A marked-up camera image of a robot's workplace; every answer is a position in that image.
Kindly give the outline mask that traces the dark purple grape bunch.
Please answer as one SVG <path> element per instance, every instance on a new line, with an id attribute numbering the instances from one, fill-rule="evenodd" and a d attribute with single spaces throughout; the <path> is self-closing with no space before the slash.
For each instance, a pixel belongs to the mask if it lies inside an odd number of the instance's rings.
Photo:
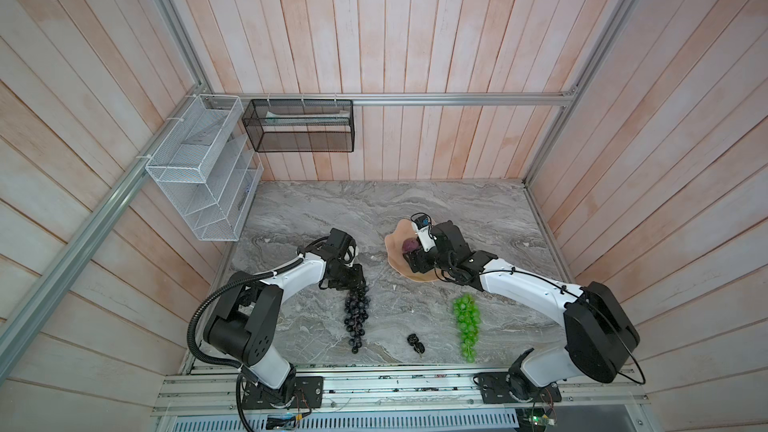
<path id="1" fill-rule="evenodd" d="M 344 302 L 344 325 L 349 334 L 348 344 L 353 354 L 357 354 L 363 345 L 364 325 L 369 318 L 370 298 L 368 291 L 367 285 L 349 290 Z"/>

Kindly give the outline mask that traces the purple fake fig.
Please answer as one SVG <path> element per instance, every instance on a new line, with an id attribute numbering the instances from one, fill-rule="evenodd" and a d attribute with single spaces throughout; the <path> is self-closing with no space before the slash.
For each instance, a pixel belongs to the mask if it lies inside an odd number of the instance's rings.
<path id="1" fill-rule="evenodd" d="M 421 244 L 417 238 L 407 238 L 402 243 L 402 252 L 404 254 L 419 250 L 420 248 Z"/>

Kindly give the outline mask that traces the green grape bunch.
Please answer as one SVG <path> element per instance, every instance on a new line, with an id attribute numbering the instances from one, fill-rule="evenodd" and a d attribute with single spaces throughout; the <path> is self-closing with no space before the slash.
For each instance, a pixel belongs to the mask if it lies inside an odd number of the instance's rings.
<path id="1" fill-rule="evenodd" d="M 465 361 L 474 363 L 481 322 L 480 311 L 474 298 L 469 294 L 454 300 L 453 311 L 459 334 L 461 356 Z"/>

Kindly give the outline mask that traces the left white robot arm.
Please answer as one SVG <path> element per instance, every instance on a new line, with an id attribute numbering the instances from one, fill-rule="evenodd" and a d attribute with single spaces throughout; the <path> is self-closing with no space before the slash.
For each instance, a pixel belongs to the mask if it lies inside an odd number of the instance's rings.
<path id="1" fill-rule="evenodd" d="M 234 273 L 204 299 L 190 319 L 190 353 L 204 363 L 235 368 L 269 389 L 282 388 L 294 374 L 294 367 L 274 346 L 283 302 L 314 285 L 339 291 L 364 288 L 356 255 L 353 237 L 333 228 L 277 268 Z"/>

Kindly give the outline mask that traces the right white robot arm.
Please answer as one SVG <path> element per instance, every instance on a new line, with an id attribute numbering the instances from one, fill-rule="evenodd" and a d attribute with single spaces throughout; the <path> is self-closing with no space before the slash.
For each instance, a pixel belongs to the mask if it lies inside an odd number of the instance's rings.
<path id="1" fill-rule="evenodd" d="M 513 396 L 529 401 L 544 388 L 585 376 L 611 383 L 633 360 L 640 337 L 613 292 L 604 284 L 560 282 L 512 265 L 495 254 L 472 250 L 452 221 L 434 224 L 417 213 L 398 224 L 404 230 L 394 249 L 404 275 L 441 280 L 499 295 L 553 320 L 563 342 L 523 352 L 508 369 Z"/>

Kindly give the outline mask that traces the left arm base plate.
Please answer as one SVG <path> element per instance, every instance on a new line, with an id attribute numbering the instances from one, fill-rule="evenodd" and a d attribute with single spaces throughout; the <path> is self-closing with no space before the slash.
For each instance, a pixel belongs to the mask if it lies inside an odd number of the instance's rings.
<path id="1" fill-rule="evenodd" d="M 237 392 L 244 410 L 314 410 L 320 408 L 323 398 L 324 378 L 298 376 L 291 378 L 279 389 L 245 381 Z"/>

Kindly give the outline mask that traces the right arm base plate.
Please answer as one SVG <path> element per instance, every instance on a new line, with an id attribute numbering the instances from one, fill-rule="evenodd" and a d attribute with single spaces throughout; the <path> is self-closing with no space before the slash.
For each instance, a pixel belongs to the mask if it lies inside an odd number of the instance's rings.
<path id="1" fill-rule="evenodd" d="M 530 403 L 554 404 L 562 401 L 556 384 L 537 387 L 508 372 L 483 372 L 473 377 L 484 404 Z"/>

